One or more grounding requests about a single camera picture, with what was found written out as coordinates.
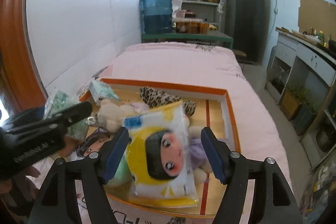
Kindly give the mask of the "left hand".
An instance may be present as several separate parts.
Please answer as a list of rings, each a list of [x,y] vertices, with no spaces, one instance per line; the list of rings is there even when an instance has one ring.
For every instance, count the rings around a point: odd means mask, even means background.
[[[35,167],[30,166],[7,181],[1,180],[3,204],[13,213],[29,215],[38,192],[38,188],[29,177],[38,178],[40,175]]]

